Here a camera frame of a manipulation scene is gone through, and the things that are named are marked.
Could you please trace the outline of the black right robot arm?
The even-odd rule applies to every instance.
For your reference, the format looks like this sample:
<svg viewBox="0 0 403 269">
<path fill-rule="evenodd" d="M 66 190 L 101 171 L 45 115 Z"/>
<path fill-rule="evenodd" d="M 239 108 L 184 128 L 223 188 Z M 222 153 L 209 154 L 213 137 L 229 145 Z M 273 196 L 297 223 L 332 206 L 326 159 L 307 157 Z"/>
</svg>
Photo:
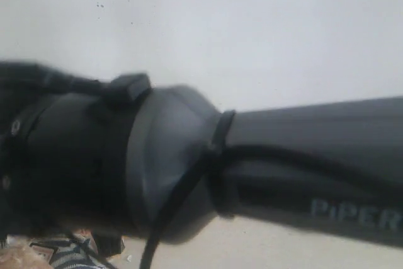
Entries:
<svg viewBox="0 0 403 269">
<path fill-rule="evenodd" d="M 146 74 L 1 62 L 1 228 L 183 243 L 236 215 L 402 247 L 402 98 L 220 112 Z"/>
</svg>

